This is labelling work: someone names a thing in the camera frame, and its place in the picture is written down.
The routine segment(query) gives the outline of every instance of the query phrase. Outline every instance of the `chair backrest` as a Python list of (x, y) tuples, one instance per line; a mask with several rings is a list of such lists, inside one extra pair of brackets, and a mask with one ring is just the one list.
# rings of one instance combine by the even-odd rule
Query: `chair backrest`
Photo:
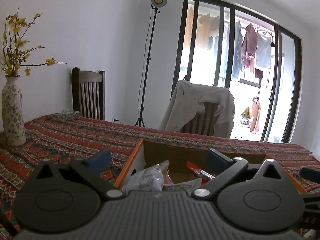
[(213, 136), (214, 125), (217, 117), (214, 113), (218, 109), (218, 104), (204, 102), (204, 114), (196, 116), (181, 129), (181, 132)]
[(105, 118), (105, 79), (106, 73), (100, 71), (72, 70), (73, 111), (83, 117), (104, 120)]

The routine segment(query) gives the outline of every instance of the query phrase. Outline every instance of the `floral pattern vase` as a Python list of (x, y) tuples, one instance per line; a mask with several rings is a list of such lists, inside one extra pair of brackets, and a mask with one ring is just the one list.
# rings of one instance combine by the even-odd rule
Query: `floral pattern vase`
[(4, 136), (11, 147), (21, 146), (26, 142), (21, 89), (16, 84), (19, 77), (6, 76), (7, 83), (2, 90)]

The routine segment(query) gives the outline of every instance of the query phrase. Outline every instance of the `tripod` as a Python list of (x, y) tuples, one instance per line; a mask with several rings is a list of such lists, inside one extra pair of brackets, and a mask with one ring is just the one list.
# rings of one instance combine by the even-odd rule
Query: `tripod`
[(148, 68), (149, 68), (149, 62), (151, 60), (151, 57), (150, 57), (150, 53), (151, 53), (151, 44), (152, 44), (152, 39), (153, 39), (153, 32), (155, 30), (155, 24), (156, 24), (156, 16), (158, 13), (160, 13), (158, 11), (158, 7), (153, 7), (151, 5), (152, 9), (155, 10), (155, 17), (153, 19), (153, 26), (152, 26), (152, 31), (151, 31), (151, 37), (150, 37), (150, 45), (149, 45), (149, 53), (148, 53), (148, 58), (147, 58), (147, 66), (146, 66), (146, 73), (144, 75), (144, 85), (143, 85), (143, 92), (142, 92), (142, 100), (141, 100), (141, 108), (140, 108), (140, 116), (136, 122), (136, 126), (139, 124), (139, 126), (141, 127), (141, 124), (143, 125), (143, 127), (145, 127), (144, 125), (144, 122), (143, 122), (143, 118), (142, 118), (142, 113), (143, 113), (143, 110), (144, 110), (144, 106), (143, 106), (143, 103), (144, 103), (144, 96), (145, 96), (145, 93), (146, 93), (146, 85), (147, 85), (147, 76), (148, 76)]

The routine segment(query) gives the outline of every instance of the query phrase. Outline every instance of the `patterned tablecloth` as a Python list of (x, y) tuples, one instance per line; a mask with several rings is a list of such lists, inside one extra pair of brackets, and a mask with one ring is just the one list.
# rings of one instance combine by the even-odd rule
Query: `patterned tablecloth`
[[(11, 209), (13, 200), (41, 159), (67, 163), (73, 157), (87, 158), (106, 148), (112, 153), (112, 163), (100, 176), (114, 183), (140, 139), (188, 148), (215, 148), (222, 153), (268, 154), (292, 175), (306, 166), (320, 170), (320, 162), (310, 156), (311, 152), (293, 144), (172, 133), (88, 118), (61, 123), (54, 115), (39, 117), (26, 123), (25, 127), (27, 141), (21, 147), (8, 148), (3, 136), (0, 137), (0, 207), (17, 229), (19, 226)], [(302, 185), (308, 192), (320, 191), (319, 184), (302, 180)], [(2, 239), (8, 239), (8, 233), (0, 228)]]

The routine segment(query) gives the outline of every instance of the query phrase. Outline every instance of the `pink jacket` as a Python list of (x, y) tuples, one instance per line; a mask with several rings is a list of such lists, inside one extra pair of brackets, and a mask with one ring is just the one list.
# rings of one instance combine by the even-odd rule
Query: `pink jacket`
[(244, 42), (242, 44), (242, 50), (241, 50), (241, 59), (242, 59), (242, 65), (244, 68), (252, 69), (252, 72), (254, 70), (254, 55), (257, 50), (257, 44), (258, 44), (258, 36), (254, 30), (254, 27), (252, 24), (249, 24), (246, 29), (247, 33), (244, 36)]

